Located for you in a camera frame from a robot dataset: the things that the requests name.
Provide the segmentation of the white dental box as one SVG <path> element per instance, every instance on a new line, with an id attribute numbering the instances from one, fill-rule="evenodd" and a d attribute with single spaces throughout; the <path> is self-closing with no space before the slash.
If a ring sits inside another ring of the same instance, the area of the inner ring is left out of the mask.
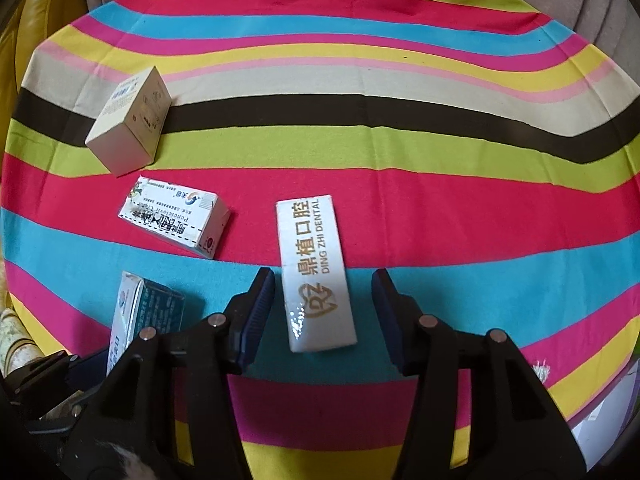
<path id="1" fill-rule="evenodd" d="M 280 200 L 276 213 L 290 350 L 353 346 L 357 334 L 332 197 Z"/>

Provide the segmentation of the white teal medicine box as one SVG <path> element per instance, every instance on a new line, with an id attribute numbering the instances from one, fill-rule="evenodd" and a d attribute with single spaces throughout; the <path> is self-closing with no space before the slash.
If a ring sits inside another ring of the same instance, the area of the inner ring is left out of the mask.
<path id="1" fill-rule="evenodd" d="M 147 327 L 159 334 L 180 330 L 186 298 L 165 285 L 122 272 L 114 310 L 106 372 L 109 373 L 127 347 Z"/>

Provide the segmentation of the white green medicine box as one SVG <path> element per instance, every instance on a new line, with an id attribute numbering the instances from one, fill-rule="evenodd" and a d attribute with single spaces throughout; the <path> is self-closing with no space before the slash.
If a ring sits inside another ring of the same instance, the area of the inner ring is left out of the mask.
<path id="1" fill-rule="evenodd" d="M 118 216 L 166 242 L 213 260 L 230 209 L 216 193 L 138 177 Z"/>

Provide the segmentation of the beige herbal medicine box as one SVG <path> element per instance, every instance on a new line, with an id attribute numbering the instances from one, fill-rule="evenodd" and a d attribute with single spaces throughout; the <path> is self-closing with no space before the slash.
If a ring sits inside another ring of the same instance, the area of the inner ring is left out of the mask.
<path id="1" fill-rule="evenodd" d="M 86 147 L 115 177 L 154 162 L 171 95 L 155 66 L 122 81 L 105 102 Z"/>

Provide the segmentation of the striped velvet cushion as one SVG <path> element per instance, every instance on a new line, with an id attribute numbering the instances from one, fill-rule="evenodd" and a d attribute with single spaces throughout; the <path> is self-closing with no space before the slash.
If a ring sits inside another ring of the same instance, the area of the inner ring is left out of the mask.
<path id="1" fill-rule="evenodd" d="M 44 354 L 14 310 L 6 287 L 4 263 L 1 263 L 0 312 L 0 365 L 1 375 L 6 377 L 14 370 L 42 359 Z"/>

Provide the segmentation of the colourful striped cloth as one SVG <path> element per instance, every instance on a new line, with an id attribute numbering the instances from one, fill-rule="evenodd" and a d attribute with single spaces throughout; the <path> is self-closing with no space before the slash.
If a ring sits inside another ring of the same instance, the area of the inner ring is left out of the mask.
<path id="1" fill-rule="evenodd" d="M 175 104 L 148 176 L 217 193 L 207 260 L 122 221 L 136 180 L 85 146 L 147 67 Z M 639 337 L 639 81 L 524 0 L 113 0 L 29 60 L 4 148 L 3 259 L 41 348 L 106 345 L 122 272 L 191 325 L 281 264 L 276 205 L 329 195 L 357 343 L 303 354 L 276 304 L 230 389 L 257 479 L 387 479 L 416 388 L 372 273 L 466 332 L 503 328 L 577 414 Z"/>

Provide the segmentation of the purple white storage box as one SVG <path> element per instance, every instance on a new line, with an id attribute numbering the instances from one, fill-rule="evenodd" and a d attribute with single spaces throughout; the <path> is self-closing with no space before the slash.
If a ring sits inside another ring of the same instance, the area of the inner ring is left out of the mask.
<path id="1" fill-rule="evenodd" d="M 587 470 L 608 466 L 639 431 L 639 359 L 570 420 Z"/>

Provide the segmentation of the yellow leather sofa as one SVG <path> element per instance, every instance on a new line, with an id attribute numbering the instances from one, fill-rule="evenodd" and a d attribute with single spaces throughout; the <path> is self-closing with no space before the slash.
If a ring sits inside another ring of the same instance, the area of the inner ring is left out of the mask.
<path id="1" fill-rule="evenodd" d="M 86 0 L 1 0 L 1 132 L 6 133 L 32 52 L 88 12 Z"/>

